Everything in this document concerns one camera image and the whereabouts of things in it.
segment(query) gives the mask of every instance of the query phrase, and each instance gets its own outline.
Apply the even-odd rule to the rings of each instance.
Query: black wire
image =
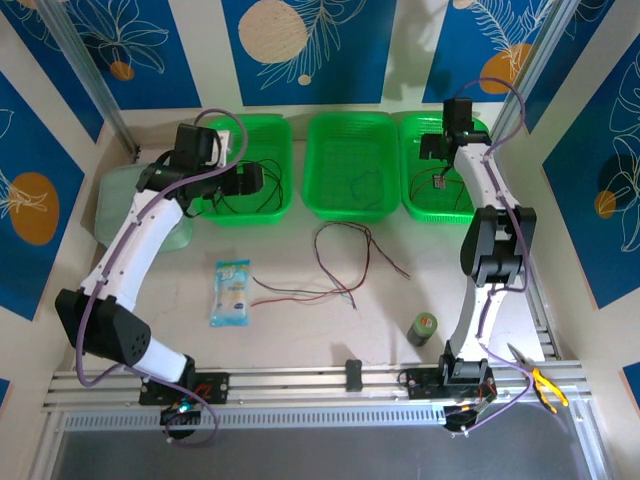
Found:
[[[275,165],[276,167],[278,167],[278,174],[274,173],[272,169],[266,167],[264,165],[265,162],[271,162],[273,165]],[[271,191],[271,194],[267,197],[267,199],[262,203],[262,205],[260,205],[255,212],[252,213],[259,213],[264,207],[266,207],[269,202],[273,199],[273,196],[276,194],[276,192],[278,192],[278,205],[277,207],[275,207],[274,211],[277,211],[279,209],[282,208],[282,203],[284,202],[284,187],[282,186],[282,167],[280,166],[280,164],[278,162],[276,162],[275,160],[271,159],[271,158],[265,158],[262,160],[258,160],[255,162],[252,161],[243,161],[240,162],[240,165],[246,165],[249,163],[258,163],[260,164],[260,166],[262,167],[262,169],[265,171],[264,173],[264,177],[265,178],[270,178],[275,182],[275,187],[274,189]],[[229,202],[226,199],[226,196],[222,193],[222,192],[218,192],[218,199],[216,200],[215,194],[214,197],[212,198],[212,203],[213,206],[209,209],[206,210],[202,210],[201,212],[195,213],[195,214],[188,214],[187,216],[189,218],[195,218],[198,217],[204,213],[209,213],[212,211],[215,211],[216,213],[220,213],[218,211],[218,205],[220,204],[220,202],[222,202],[230,211],[231,213],[234,214],[239,214],[240,212],[238,212],[235,208],[233,208],[231,205],[229,205]]]
[[[155,162],[153,162],[153,165],[156,167],[162,166],[164,165],[164,162],[166,162],[169,157],[171,156],[171,154],[173,153],[173,150],[167,150],[166,152],[162,153]]]
[[[441,172],[440,174],[435,174],[434,176],[439,176],[442,180],[446,180],[446,181],[449,181],[449,182],[453,182],[453,183],[461,183],[461,184],[462,184],[462,190],[460,191],[460,195],[458,196],[458,199],[457,199],[457,201],[456,201],[456,205],[454,206],[454,209],[453,209],[453,210],[455,211],[455,209],[456,209],[456,207],[457,207],[457,205],[458,205],[458,202],[460,201],[460,197],[462,196],[462,192],[464,192],[464,190],[465,190],[465,185],[464,185],[464,182],[461,182],[461,181],[459,181],[459,180],[455,180],[455,179],[445,179],[445,178],[444,178],[444,176],[445,176],[447,173],[449,173],[449,171],[451,170],[451,168],[452,168],[452,167],[451,167],[451,165],[447,165],[446,167],[444,167],[444,169],[442,170],[442,172]],[[431,178],[430,180],[427,180],[426,182],[424,182],[424,183],[420,184],[420,185],[418,186],[418,188],[416,188],[416,189],[414,190],[414,189],[413,189],[413,187],[414,187],[414,184],[415,184],[415,182],[416,182],[416,179],[417,179],[420,175],[423,175],[423,174],[428,173],[428,172],[432,172],[432,171],[434,171],[434,170],[440,170],[440,167],[430,167],[430,168],[426,168],[426,169],[421,170],[420,172],[418,172],[418,173],[416,173],[416,174],[414,175],[413,179],[411,180],[411,185],[409,186],[409,199],[410,199],[411,201],[413,201],[413,200],[415,199],[416,195],[418,194],[418,192],[419,192],[423,187],[425,187],[426,185],[428,185],[428,184],[430,184],[430,183],[432,183],[432,182],[433,182],[433,178]]]
[[[401,387],[403,387],[403,388],[409,388],[409,383],[408,383],[408,382],[404,382],[404,383],[402,383],[402,382],[400,381],[400,376],[401,376],[402,374],[405,374],[405,375],[406,375],[406,374],[407,374],[407,370],[400,370],[400,372],[398,373],[398,378],[396,378],[396,381],[398,382],[398,385],[400,385]]]

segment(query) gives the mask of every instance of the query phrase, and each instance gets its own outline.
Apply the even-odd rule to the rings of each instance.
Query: green basket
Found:
[[[323,113],[309,127],[302,198],[324,220],[377,222],[400,204],[398,132],[380,113]]]
[[[293,137],[291,126],[284,118],[278,115],[241,115],[240,119],[249,133],[249,146],[242,162],[255,162],[270,158],[278,164],[282,170],[282,205],[280,205],[278,191],[275,190],[274,194],[277,183],[265,176],[264,187],[253,195],[225,198],[224,202],[218,202],[216,206],[211,200],[197,198],[193,202],[193,210],[195,212],[204,211],[205,213],[202,214],[202,217],[213,220],[218,225],[223,226],[277,223],[291,208],[293,201]],[[233,160],[242,145],[242,133],[236,123],[231,118],[223,117],[211,122],[209,127],[216,130],[231,131],[233,148],[228,158]],[[276,175],[278,174],[277,167],[273,165],[273,162],[264,162],[263,166],[273,171]]]
[[[473,123],[477,130],[488,131],[480,120],[474,119]],[[471,223],[473,205],[458,172],[449,170],[445,188],[434,188],[433,175],[442,172],[446,163],[420,159],[420,139],[425,133],[442,133],[442,113],[410,114],[400,125],[402,203],[419,222]]]

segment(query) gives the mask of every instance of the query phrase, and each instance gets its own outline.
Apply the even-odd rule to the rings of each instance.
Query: wire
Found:
[[[402,375],[405,375],[405,377],[406,377],[406,375],[407,375],[407,370],[406,370],[406,369],[404,369],[404,370],[400,370],[400,371],[398,372],[398,377],[396,378],[396,381],[398,382],[398,385],[400,385],[401,387],[404,387],[404,388],[409,388],[409,382],[402,382],[402,381],[400,380],[400,377],[401,377]]]
[[[478,322],[478,332],[476,334],[476,339],[478,340],[478,344],[480,345],[480,348],[482,348],[482,350],[484,350],[485,353],[489,357],[491,357],[494,360],[497,360],[498,362],[504,363],[508,367],[511,367],[514,370],[518,370],[520,373],[525,375],[525,377],[527,378],[527,386],[525,387],[525,389],[520,394],[516,395],[511,401],[509,401],[503,407],[501,407],[500,409],[496,410],[495,412],[493,412],[489,416],[483,418],[482,420],[478,421],[478,423],[476,423],[475,425],[467,428],[464,432],[457,432],[456,433],[457,435],[460,435],[460,434],[467,435],[470,432],[472,432],[473,430],[475,430],[476,428],[480,428],[482,425],[484,425],[485,423],[489,422],[491,419],[493,419],[493,418],[497,417],[498,415],[500,415],[501,413],[507,411],[509,408],[511,408],[513,405],[515,405],[521,398],[523,398],[525,395],[527,395],[531,391],[531,387],[533,386],[533,376],[531,375],[531,372],[529,372],[527,369],[521,367],[518,364],[509,362],[509,361],[505,360],[504,358],[499,357],[495,353],[491,352],[485,345],[483,345],[480,342],[480,339],[482,338],[482,333],[483,333],[483,330],[484,330],[484,324],[485,324],[485,321],[486,321],[486,318],[487,318],[487,314],[489,312],[489,307],[491,305],[493,297],[497,293],[504,292],[504,291],[506,291],[506,292],[516,292],[516,293],[524,293],[524,292],[526,292],[528,287],[529,287],[529,276],[531,275],[531,265],[530,265],[530,262],[529,262],[529,252],[527,250],[527,245],[526,245],[526,241],[524,239],[524,234],[522,233],[522,229],[520,228],[520,224],[518,223],[518,219],[516,218],[516,215],[515,215],[513,209],[511,208],[511,206],[509,205],[509,202],[507,202],[507,200],[506,200],[506,198],[504,196],[504,192],[502,191],[502,188],[500,186],[500,182],[498,181],[497,175],[495,174],[495,172],[491,168],[491,164],[489,162],[493,152],[495,152],[498,147],[500,147],[501,145],[504,145],[506,142],[511,140],[513,137],[515,137],[518,134],[518,132],[520,132],[520,130],[524,127],[525,119],[526,119],[526,107],[525,107],[524,98],[522,97],[520,92],[516,89],[516,87],[514,87],[511,83],[506,82],[506,81],[502,80],[501,78],[496,78],[496,77],[480,77],[480,78],[477,78],[477,79],[467,83],[463,87],[461,87],[456,92],[456,94],[454,95],[454,98],[459,96],[467,88],[469,88],[469,87],[471,87],[473,85],[476,85],[478,83],[482,83],[482,82],[496,82],[496,83],[499,83],[501,85],[504,85],[511,92],[513,92],[513,94],[518,99],[518,102],[520,103],[520,121],[518,122],[518,124],[516,125],[516,127],[513,129],[513,131],[511,133],[509,133],[504,138],[496,141],[493,145],[491,145],[487,149],[487,151],[485,152],[485,154],[484,154],[484,156],[482,158],[482,163],[484,164],[484,166],[485,166],[485,168],[487,170],[487,173],[489,175],[489,178],[491,179],[491,183],[493,184],[493,187],[496,190],[497,198],[500,200],[500,203],[502,203],[502,205],[504,206],[505,210],[507,211],[507,215],[509,216],[509,218],[511,220],[511,223],[513,224],[513,228],[514,228],[515,235],[516,235],[516,241],[518,242],[518,245],[520,246],[520,250],[522,251],[522,263],[523,263],[523,270],[524,270],[523,271],[524,279],[523,279],[522,288],[506,287],[505,286],[505,287],[502,287],[500,289],[491,289],[488,292],[487,300],[485,301],[485,304],[484,304],[484,306],[482,308],[482,312],[480,313],[480,321]]]
[[[378,181],[376,182],[377,184],[382,184],[383,181],[383,175],[382,172],[380,170],[365,170],[361,175],[359,175],[358,177],[354,178],[353,180],[351,180],[351,182],[349,183],[349,190],[351,191],[351,196],[353,197],[354,200],[356,201],[361,201],[363,200],[362,197],[360,197],[360,195],[357,194],[356,190],[355,190],[355,183],[359,182],[360,180],[364,179],[365,177],[369,176],[369,175],[374,175],[376,176],[376,178],[378,179]],[[378,197],[377,200],[373,200],[371,202],[369,202],[367,205],[365,205],[362,208],[359,208],[359,210],[369,210],[372,207],[374,207],[375,205],[377,205],[378,203],[382,202],[382,200],[384,200],[384,193],[383,193],[383,189],[382,188],[378,188],[376,189],[380,192],[380,196]]]
[[[273,165],[275,165],[276,167],[278,167],[278,173],[274,173],[273,170],[271,170],[270,168],[266,167],[264,165],[264,162],[272,162]],[[216,194],[214,194],[213,198],[211,199],[211,203],[212,206],[211,208],[207,208],[205,210],[202,210],[200,212],[197,212],[195,214],[188,214],[187,216],[189,218],[195,218],[198,217],[200,215],[203,215],[205,213],[209,213],[212,211],[215,211],[217,214],[221,214],[221,212],[218,210],[218,206],[220,205],[220,202],[222,202],[231,213],[233,214],[245,214],[245,213],[259,213],[263,208],[265,208],[269,202],[273,199],[274,195],[276,194],[276,192],[278,192],[278,203],[276,205],[276,207],[272,210],[273,212],[277,212],[278,210],[280,210],[282,208],[282,204],[284,202],[284,187],[282,186],[282,167],[280,166],[280,164],[278,162],[276,162],[275,160],[271,159],[271,158],[265,158],[262,160],[258,160],[258,161],[242,161],[239,163],[239,165],[247,165],[250,163],[257,163],[260,164],[261,168],[263,170],[266,171],[266,173],[263,173],[264,178],[270,178],[271,180],[273,180],[275,182],[275,187],[273,188],[273,190],[271,191],[271,194],[267,197],[267,199],[253,212],[240,212],[239,209],[237,207],[232,207],[229,202],[227,201],[228,196],[224,195],[221,191],[218,191]]]
[[[424,173],[428,173],[428,172],[432,172],[434,170],[442,170],[441,167],[431,167],[431,168],[427,168],[425,170],[422,170],[421,172],[416,173],[416,175],[413,177],[413,179],[411,180],[411,185],[409,186],[409,199],[413,202],[415,201],[416,195],[418,195],[418,192],[420,192],[420,190],[422,190],[423,188],[427,187],[428,185],[433,184],[433,178],[426,180],[425,182],[421,183],[420,185],[418,185],[418,187],[414,190],[413,186],[417,180],[417,178],[424,174]],[[440,174],[441,177],[443,177],[444,180],[444,175],[450,170],[450,168],[445,168],[445,170],[443,171],[443,173]],[[456,183],[461,185],[460,187],[460,192],[458,193],[458,196],[456,197],[456,202],[453,205],[453,211],[458,211],[458,203],[460,203],[460,199],[462,198],[462,194],[464,193],[465,189],[465,185],[464,182],[460,181],[460,180],[455,180],[455,179],[446,179],[447,183]],[[464,208],[460,209],[459,211],[464,211],[466,210],[471,202],[467,203]]]
[[[484,382],[484,383],[485,383],[485,385],[487,387],[489,387],[489,390],[491,390],[491,393],[493,393],[497,397],[498,396],[498,392],[496,391],[496,387],[491,385],[489,382]]]
[[[355,286],[353,287],[346,287],[340,280],[338,280],[323,264],[322,262],[322,258],[320,257],[320,252],[318,249],[318,237],[320,236],[320,233],[325,230],[328,227],[331,226],[335,226],[335,225],[340,225],[340,226],[344,226],[344,227],[349,227],[352,228],[354,230],[358,230],[359,232],[361,232],[366,239],[367,242],[367,257],[365,260],[365,266],[364,266],[364,271],[363,274],[360,278],[360,280],[356,283]],[[286,293],[289,295],[315,295],[313,297],[309,297],[309,298],[297,298],[294,296],[291,297],[283,297],[283,298],[272,298],[272,299],[267,299],[267,300],[260,300],[257,302],[254,302],[251,306],[255,307],[258,305],[262,305],[265,303],[276,303],[276,302],[285,302],[285,301],[293,301],[293,302],[312,302],[315,300],[320,300],[322,298],[325,298],[329,295],[332,294],[348,294],[351,305],[354,309],[357,309],[356,304],[355,304],[355,300],[353,299],[353,295],[352,292],[354,292],[355,290],[357,290],[358,288],[360,288],[363,284],[365,279],[367,278],[367,274],[369,272],[369,264],[371,261],[371,245],[373,245],[378,252],[385,258],[385,260],[387,260],[387,262],[395,269],[395,271],[397,273],[399,273],[400,275],[402,275],[404,278],[406,278],[407,280],[411,279],[411,276],[405,272],[404,270],[402,270],[400,267],[398,267],[393,260],[391,260],[391,258],[382,251],[382,249],[380,248],[380,246],[378,245],[378,243],[375,241],[375,239],[373,238],[373,234],[371,233],[371,230],[366,227],[365,225],[361,225],[359,223],[352,223],[352,222],[329,222],[325,225],[323,225],[315,234],[314,236],[314,241],[313,241],[313,249],[314,249],[314,254],[315,254],[315,258],[316,261],[318,262],[318,265],[320,266],[321,270],[329,277],[329,279],[332,281],[332,283],[334,283],[334,285],[336,285],[336,288],[332,289],[332,290],[328,290],[328,291],[323,291],[323,292],[316,292],[316,291],[311,291],[311,290],[290,290],[290,289],[280,289],[280,288],[275,288],[275,287],[271,287],[263,282],[258,281],[255,277],[253,277],[254,281],[268,289],[271,290],[272,292],[275,293]]]
[[[235,116],[233,113],[227,111],[227,110],[223,110],[221,108],[209,108],[206,110],[203,110],[194,120],[194,125],[197,125],[198,122],[205,116],[208,115],[210,113],[220,113],[223,115],[226,115],[228,117],[230,117],[232,120],[234,120],[238,127],[240,128],[240,131],[242,132],[242,146],[240,147],[240,150],[238,151],[238,154],[235,156],[235,158],[228,163],[227,165],[225,165],[224,167],[218,168],[216,170],[210,171],[210,172],[206,172],[206,173],[202,173],[200,175],[194,175],[193,177],[188,177],[188,178],[184,178],[182,180],[178,180],[177,182],[172,183],[171,185],[169,185],[168,187],[164,188],[162,191],[160,191],[155,197],[153,197],[149,203],[147,203],[141,210],[140,212],[136,215],[136,218],[133,222],[131,222],[131,224],[129,224],[129,226],[127,227],[127,229],[124,231],[122,237],[120,237],[120,240],[118,241],[118,243],[115,245],[113,252],[111,253],[109,259],[107,260],[104,269],[102,271],[102,279],[100,279],[99,281],[96,282],[96,286],[94,287],[93,291],[91,292],[91,295],[89,296],[89,300],[87,301],[87,306],[84,309],[84,312],[82,313],[82,317],[80,319],[80,325],[78,326],[78,334],[76,337],[76,374],[78,376],[78,381],[80,382],[80,384],[84,387],[90,388],[93,387],[95,385],[97,385],[100,381],[102,381],[105,377],[107,377],[109,374],[113,373],[115,370],[118,370],[120,368],[123,367],[123,365],[120,364],[115,364],[112,365],[111,367],[109,367],[107,370],[105,370],[104,372],[102,372],[100,375],[98,375],[95,379],[93,380],[89,380],[84,372],[84,366],[83,366],[83,362],[82,362],[82,355],[84,353],[84,337],[87,331],[87,324],[89,322],[89,317],[91,315],[91,311],[93,309],[93,305],[95,304],[96,299],[98,298],[98,295],[100,293],[100,291],[102,290],[102,287],[104,285],[106,285],[106,283],[109,280],[109,275],[111,274],[111,269],[113,268],[114,263],[116,262],[116,260],[118,259],[118,257],[120,256],[120,254],[122,253],[125,245],[127,244],[127,242],[129,241],[129,239],[131,238],[131,235],[133,235],[133,232],[135,231],[135,229],[142,225],[142,220],[145,218],[145,216],[151,211],[151,209],[153,209],[153,207],[155,207],[155,205],[160,202],[162,199],[165,198],[165,196],[169,193],[172,192],[173,190],[176,190],[180,187],[183,187],[185,185],[189,185],[191,183],[195,183],[195,182],[199,182],[201,180],[206,180],[209,178],[213,178],[217,175],[221,175],[229,170],[231,170],[232,168],[234,168],[238,162],[240,160],[242,160],[242,157],[244,156],[244,154],[247,151],[247,146],[249,144],[249,135],[247,132],[246,127],[244,126],[244,124],[242,123],[242,121]],[[166,387],[172,388],[180,393],[183,393],[185,395],[188,395],[189,397],[193,398],[194,400],[196,400],[197,402],[201,403],[211,414],[211,416],[213,417],[213,421],[214,421],[214,425],[215,428],[213,430],[213,433],[205,440],[201,441],[201,442],[197,442],[197,443],[186,443],[186,442],[181,442],[181,441],[175,441],[173,443],[175,443],[176,445],[181,445],[181,446],[204,446],[204,445],[208,445],[216,436],[217,432],[218,432],[218,427],[220,424],[220,418],[218,417],[216,411],[213,409],[213,407],[211,405],[209,405],[203,398],[201,398],[200,396],[196,395],[195,393],[191,392],[190,390],[181,387],[180,385],[176,385],[174,383],[170,383],[170,382],[166,382],[160,378],[157,378],[153,375],[147,375],[146,373],[140,371],[140,370],[136,370],[135,368],[130,368],[130,367],[125,367],[125,369],[131,373],[134,373],[138,376],[140,376],[141,378],[145,379],[148,378],[149,380],[159,383],[160,385],[164,385]]]

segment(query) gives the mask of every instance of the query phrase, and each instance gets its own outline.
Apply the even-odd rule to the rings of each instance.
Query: pliers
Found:
[[[542,391],[542,387],[547,387],[549,390],[551,390],[555,394],[555,396],[558,397],[558,400],[562,402],[562,406],[569,406],[569,400],[567,400],[565,394],[562,393],[562,390],[555,386],[551,380],[545,377],[538,367],[529,362],[529,360],[527,360],[527,358],[522,354],[520,350],[518,350],[510,343],[508,343],[507,346],[509,347],[509,350],[511,350],[511,353],[515,357],[518,364],[522,368],[530,371],[531,375],[533,375],[533,389],[535,390],[536,396],[538,397],[538,400],[540,400],[540,403],[544,406],[544,408],[546,408],[554,415],[558,413],[558,409],[554,407],[549,402],[549,399],[545,396],[544,392]]]

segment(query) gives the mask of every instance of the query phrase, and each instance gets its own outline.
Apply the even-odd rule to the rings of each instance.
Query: plastic bag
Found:
[[[249,324],[248,285],[249,260],[216,263],[216,298],[211,315],[212,327]]]

